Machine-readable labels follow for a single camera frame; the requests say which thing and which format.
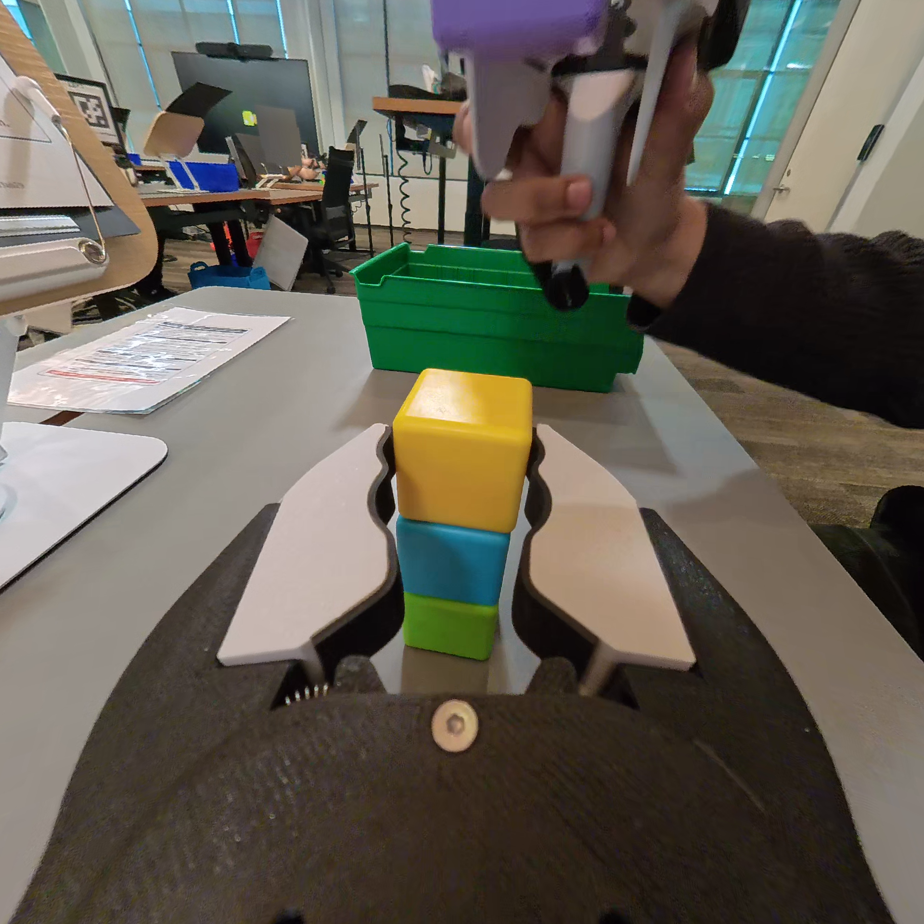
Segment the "white monitor stand base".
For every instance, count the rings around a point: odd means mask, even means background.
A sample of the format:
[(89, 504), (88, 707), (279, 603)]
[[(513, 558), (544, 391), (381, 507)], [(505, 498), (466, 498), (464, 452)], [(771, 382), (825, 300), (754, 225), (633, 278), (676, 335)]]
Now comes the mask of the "white monitor stand base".
[[(109, 267), (101, 233), (93, 239), (64, 214), (2, 216), (2, 302), (63, 288), (72, 295)], [(1, 586), (45, 557), (159, 466), (160, 441), (125, 434), (65, 433), (7, 422), (22, 312), (2, 316)]]

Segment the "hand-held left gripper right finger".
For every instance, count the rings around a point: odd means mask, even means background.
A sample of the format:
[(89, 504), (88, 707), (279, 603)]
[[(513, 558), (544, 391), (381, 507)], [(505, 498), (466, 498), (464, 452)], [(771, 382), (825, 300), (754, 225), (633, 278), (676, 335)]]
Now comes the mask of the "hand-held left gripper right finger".
[(694, 667), (637, 501), (546, 424), (534, 430), (524, 514), (513, 628), (532, 654), (568, 661), (584, 695), (603, 692), (627, 665), (682, 673)]

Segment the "yellow magnetic cube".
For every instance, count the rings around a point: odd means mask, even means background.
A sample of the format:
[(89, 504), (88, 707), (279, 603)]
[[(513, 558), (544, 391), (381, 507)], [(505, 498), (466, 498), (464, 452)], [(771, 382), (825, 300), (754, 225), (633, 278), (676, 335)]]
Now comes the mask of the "yellow magnetic cube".
[(392, 431), (402, 517), (513, 531), (533, 440), (528, 380), (424, 370)]

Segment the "long wooden office desk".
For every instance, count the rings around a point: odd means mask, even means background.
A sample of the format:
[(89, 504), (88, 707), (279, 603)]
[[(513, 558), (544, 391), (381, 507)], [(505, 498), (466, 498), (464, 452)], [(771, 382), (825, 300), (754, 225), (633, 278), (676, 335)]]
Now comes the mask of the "long wooden office desk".
[[(323, 184), (308, 183), (300, 186), (283, 184), (270, 190), (218, 193), (179, 189), (143, 196), (157, 234), (158, 253), (154, 270), (136, 283), (136, 290), (149, 302), (160, 301), (173, 294), (163, 283), (164, 251), (168, 233), (203, 225), (213, 239), (217, 264), (253, 267), (252, 261), (260, 246), (262, 230), (269, 218), (277, 215), (309, 240), (308, 251), (298, 276), (304, 271), (317, 274), (323, 280), (326, 292), (326, 281), (315, 271), (312, 259), (312, 231), (322, 190)], [(352, 184), (351, 206), (353, 200), (366, 199), (368, 192), (368, 185)], [(337, 250), (325, 251), (324, 257), (330, 262), (338, 263), (331, 255), (340, 252), (350, 258), (359, 256), (358, 249), (350, 251), (347, 244), (342, 243), (338, 245)], [(344, 275), (344, 267), (338, 264)], [(332, 279), (334, 282), (339, 278), (333, 276)]]

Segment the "wooden standing desk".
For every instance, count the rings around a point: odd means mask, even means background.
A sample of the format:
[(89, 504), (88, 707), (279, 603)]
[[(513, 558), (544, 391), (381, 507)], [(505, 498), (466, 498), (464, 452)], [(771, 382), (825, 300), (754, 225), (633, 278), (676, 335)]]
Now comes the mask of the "wooden standing desk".
[(437, 163), (437, 220), (436, 242), (445, 244), (447, 164), (456, 157), (457, 148), (453, 142), (456, 115), (462, 108), (459, 100), (433, 98), (404, 98), (376, 96), (372, 108), (376, 114), (390, 123), (389, 154), (384, 156), (384, 177), (391, 195), (392, 178), (398, 179), (398, 205), (401, 229), (405, 241), (410, 233), (410, 177), (406, 176), (409, 166), (408, 155), (419, 154), (429, 164)]

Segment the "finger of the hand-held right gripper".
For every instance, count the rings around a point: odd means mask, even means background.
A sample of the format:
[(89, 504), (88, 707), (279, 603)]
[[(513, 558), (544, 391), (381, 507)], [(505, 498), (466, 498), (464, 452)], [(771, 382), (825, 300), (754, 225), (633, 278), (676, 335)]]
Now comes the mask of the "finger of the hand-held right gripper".
[(467, 60), (471, 158), (483, 178), (496, 178), (520, 128), (537, 124), (551, 93), (552, 64), (538, 58)]

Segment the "laminated instruction sheet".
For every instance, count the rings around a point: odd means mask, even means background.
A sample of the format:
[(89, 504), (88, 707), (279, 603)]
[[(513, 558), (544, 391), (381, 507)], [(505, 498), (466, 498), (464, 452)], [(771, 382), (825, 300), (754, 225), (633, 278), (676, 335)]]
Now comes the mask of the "laminated instruction sheet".
[(9, 403), (52, 412), (147, 415), (289, 321), (169, 308), (15, 372)]

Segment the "person's leg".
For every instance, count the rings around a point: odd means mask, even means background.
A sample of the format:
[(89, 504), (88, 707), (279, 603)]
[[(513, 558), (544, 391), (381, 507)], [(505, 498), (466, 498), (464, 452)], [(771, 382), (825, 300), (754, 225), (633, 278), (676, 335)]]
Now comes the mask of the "person's leg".
[(866, 527), (812, 530), (918, 658), (923, 657), (923, 488), (886, 491)]

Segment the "blue storage bin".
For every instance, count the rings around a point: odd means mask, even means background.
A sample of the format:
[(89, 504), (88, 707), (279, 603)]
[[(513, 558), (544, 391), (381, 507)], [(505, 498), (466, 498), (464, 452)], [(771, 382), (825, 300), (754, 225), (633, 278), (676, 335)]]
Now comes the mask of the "blue storage bin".
[(168, 173), (181, 189), (202, 192), (234, 192), (240, 189), (237, 168), (230, 163), (169, 160)]

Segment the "blue bag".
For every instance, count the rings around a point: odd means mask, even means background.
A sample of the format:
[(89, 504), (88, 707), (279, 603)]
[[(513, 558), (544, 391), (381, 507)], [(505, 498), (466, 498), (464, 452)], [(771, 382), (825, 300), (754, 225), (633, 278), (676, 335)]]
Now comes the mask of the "blue bag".
[(197, 261), (188, 272), (192, 289), (204, 287), (234, 287), (239, 289), (270, 291), (271, 281), (263, 267), (236, 265), (208, 265)]

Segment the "purple magnetic cube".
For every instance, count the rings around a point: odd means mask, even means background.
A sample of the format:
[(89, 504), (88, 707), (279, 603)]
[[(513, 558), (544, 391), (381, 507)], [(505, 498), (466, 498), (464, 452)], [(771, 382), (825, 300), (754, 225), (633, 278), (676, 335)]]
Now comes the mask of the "purple magnetic cube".
[(607, 1), (432, 1), (433, 39), (468, 59), (555, 62), (596, 51)]

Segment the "blue magnetic cube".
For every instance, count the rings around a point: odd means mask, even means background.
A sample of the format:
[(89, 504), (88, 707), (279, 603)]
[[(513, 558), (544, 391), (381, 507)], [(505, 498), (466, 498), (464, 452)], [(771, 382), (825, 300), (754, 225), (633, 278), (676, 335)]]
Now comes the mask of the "blue magnetic cube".
[(499, 603), (510, 535), (398, 516), (405, 592), (478, 606)]

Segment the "person's right forearm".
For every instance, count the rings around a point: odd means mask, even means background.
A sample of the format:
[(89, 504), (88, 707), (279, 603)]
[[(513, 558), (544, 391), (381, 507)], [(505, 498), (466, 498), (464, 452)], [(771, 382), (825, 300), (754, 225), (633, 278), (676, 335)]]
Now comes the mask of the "person's right forearm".
[(923, 427), (923, 241), (815, 234), (707, 206), (672, 304), (629, 324), (748, 376), (908, 430)]

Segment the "lime green magnetic cube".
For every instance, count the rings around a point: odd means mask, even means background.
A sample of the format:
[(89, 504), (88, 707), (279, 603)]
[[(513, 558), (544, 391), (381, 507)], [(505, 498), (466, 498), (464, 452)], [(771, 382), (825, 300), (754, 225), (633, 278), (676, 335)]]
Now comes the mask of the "lime green magnetic cube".
[(411, 648), (486, 662), (492, 652), (499, 606), (462, 603), (407, 591), (403, 641)]

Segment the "green plastic bin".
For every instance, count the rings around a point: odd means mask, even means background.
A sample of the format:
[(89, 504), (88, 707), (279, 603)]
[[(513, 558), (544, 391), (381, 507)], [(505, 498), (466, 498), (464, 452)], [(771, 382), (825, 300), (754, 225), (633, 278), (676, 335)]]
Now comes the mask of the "green plastic bin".
[(607, 394), (641, 364), (627, 296), (597, 285), (583, 307), (559, 311), (518, 251), (400, 244), (352, 276), (378, 371), (444, 369)]

